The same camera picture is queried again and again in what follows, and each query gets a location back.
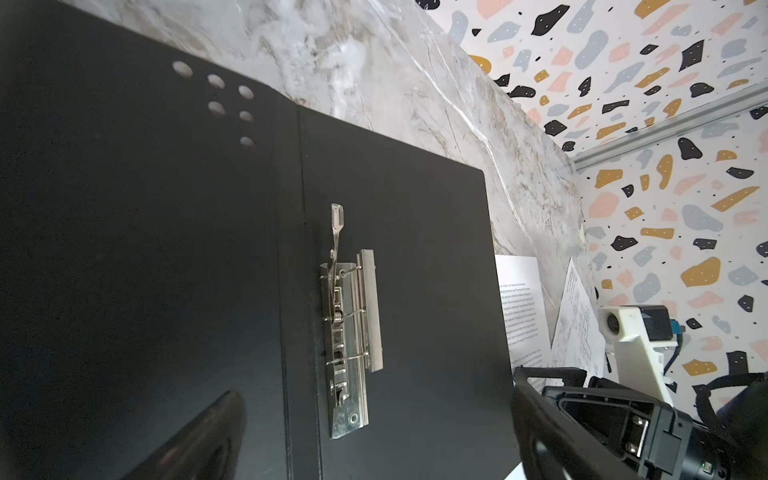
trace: terrazzo pattern wall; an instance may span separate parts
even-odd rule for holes
[[[416,0],[569,154],[768,78],[765,0]]]
[[[599,306],[662,304],[687,327],[668,373],[698,385],[768,370],[768,106],[582,171]],[[735,394],[717,390],[720,408]]]

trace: paper sheet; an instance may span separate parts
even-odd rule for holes
[[[547,366],[549,328],[538,277],[538,261],[535,257],[496,255],[496,273],[502,295],[511,367]],[[541,390],[544,381],[532,380],[531,385]]]
[[[592,376],[603,376],[604,365],[605,338],[571,259],[558,324],[554,328],[550,366],[575,366],[587,370],[589,381]]]
[[[563,470],[563,475],[565,476],[565,480],[572,480],[571,476]],[[505,480],[527,480],[525,477],[525,472],[523,472],[523,463],[518,463],[518,466],[515,467],[514,470],[512,470],[512,473],[507,475],[507,478]]]

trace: cable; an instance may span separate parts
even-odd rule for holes
[[[677,334],[677,346],[674,347],[674,353],[672,354],[672,358],[670,358],[670,361],[667,362],[667,364],[664,366],[664,375],[667,374],[667,370],[670,369],[672,366],[672,362],[677,358],[678,355],[680,355],[680,350],[683,349],[683,334],[678,333]]]
[[[717,414],[712,408],[712,402],[710,401],[710,395],[712,390],[722,389],[729,386],[749,386],[756,382],[764,382],[766,380],[766,374],[759,373],[740,373],[737,375],[725,375],[711,382],[703,385],[701,389],[696,392],[696,413],[699,414],[701,422],[710,430],[710,432],[718,435],[722,439],[730,442],[734,445],[740,443],[731,436],[726,427],[723,425],[723,421],[717,418]]]

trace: binder hole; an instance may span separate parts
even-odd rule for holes
[[[176,60],[172,65],[176,73],[182,77],[189,78],[192,76],[192,68],[184,62]]]
[[[208,75],[208,83],[213,85],[215,88],[219,88],[219,89],[224,88],[224,80],[222,80],[220,76],[215,74]]]
[[[220,117],[226,113],[224,106],[217,101],[209,101],[208,110],[210,110],[210,113],[216,115],[217,117]]]
[[[239,91],[246,100],[253,100],[253,91],[245,85],[237,87],[237,91]]]

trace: binder ring mechanism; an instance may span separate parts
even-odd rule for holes
[[[343,228],[344,208],[332,204],[333,249],[330,262],[320,265],[332,439],[368,425],[365,371],[384,368],[373,250],[360,250],[357,263],[340,263]]]

